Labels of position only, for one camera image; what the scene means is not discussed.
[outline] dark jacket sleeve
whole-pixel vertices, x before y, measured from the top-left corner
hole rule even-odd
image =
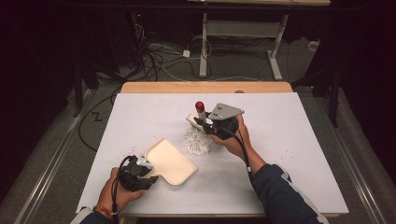
[[[83,208],[73,218],[70,224],[111,224],[112,222],[100,212],[92,211],[90,208]]]
[[[252,184],[272,224],[329,223],[279,166],[265,164]]]

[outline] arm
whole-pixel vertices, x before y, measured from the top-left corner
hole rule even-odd
[[[254,175],[252,185],[262,202],[265,214],[271,223],[328,223],[316,207],[295,186],[289,175],[279,166],[271,165],[256,152],[250,144],[248,128],[243,117],[238,115],[239,132],[236,136],[243,139],[247,150],[251,172]],[[245,161],[242,148],[234,138],[221,140],[215,135],[210,138],[227,149],[241,160]]]
[[[110,178],[103,186],[99,196],[98,203],[93,208],[93,210],[91,210],[90,208],[83,208],[72,220],[71,224],[113,223],[111,216],[111,208],[113,204],[111,198],[111,187],[113,185],[114,180],[117,177],[118,170],[119,168],[113,168],[111,170]],[[116,200],[118,212],[124,209],[129,202],[142,197],[144,193],[145,191],[143,191],[142,189],[135,192],[131,192],[129,190],[124,189],[121,185],[118,185],[117,200]]]

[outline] person's right hand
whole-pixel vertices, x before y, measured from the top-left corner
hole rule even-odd
[[[244,118],[242,117],[242,115],[237,115],[236,120],[238,120],[239,132],[236,132],[235,135],[241,141],[243,141],[247,150],[252,149],[252,146],[250,144],[250,138],[248,135],[248,127],[245,125]],[[235,156],[241,158],[243,161],[245,160],[243,150],[235,138],[231,137],[226,140],[222,140],[214,134],[210,134],[209,137],[216,144],[227,147],[228,151],[233,153]]]
[[[245,144],[245,148],[247,150],[247,157],[248,161],[250,164],[251,172],[253,174],[256,174],[256,172],[265,165],[265,160],[254,150],[253,146],[250,144],[250,137],[248,135],[248,127],[245,125],[244,119],[242,118],[242,115],[236,116],[236,119],[238,120],[238,125],[239,125],[239,132],[236,132],[236,136],[243,140],[243,143]],[[210,139],[212,139],[213,142],[216,144],[219,144],[221,146],[227,147],[228,151],[233,153],[235,156],[239,157],[245,161],[245,156],[244,156],[244,151],[241,148],[241,145],[239,145],[238,141],[231,137],[226,140],[222,140],[221,138],[210,134],[209,135]]]

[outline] red cap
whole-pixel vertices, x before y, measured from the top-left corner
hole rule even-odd
[[[198,113],[204,112],[204,111],[205,111],[204,103],[202,103],[201,101],[198,101],[198,102],[195,104],[195,109],[197,109],[197,112],[198,112]]]

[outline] desk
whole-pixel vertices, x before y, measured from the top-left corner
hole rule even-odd
[[[81,206],[96,204],[108,179],[104,174],[108,174],[111,167],[119,166],[123,157],[139,154],[166,138],[198,171],[179,187],[170,186],[160,177],[142,199],[125,208],[122,216],[264,216],[244,163],[224,147],[214,146],[209,154],[194,156],[183,146],[184,135],[190,128],[185,118],[195,112],[195,102],[202,100],[207,107],[221,102],[245,109],[244,119],[252,145],[257,146],[267,162],[279,163],[288,170],[293,183],[322,214],[335,216],[348,212],[300,99],[297,93],[291,92],[289,84],[133,82],[125,83],[121,92],[77,211]]]
[[[206,0],[208,3],[228,3],[228,4],[255,4],[255,5],[284,5],[284,6],[328,6],[330,0]],[[207,36],[227,35],[227,36],[253,36],[253,37],[274,37],[275,44],[272,50],[267,51],[267,56],[275,80],[282,80],[279,66],[276,61],[277,50],[282,40],[283,32],[286,28],[289,15],[283,15],[280,22],[257,22],[257,21],[212,21],[207,18],[207,13],[203,17],[202,49],[200,61],[200,77],[206,77],[207,65]]]

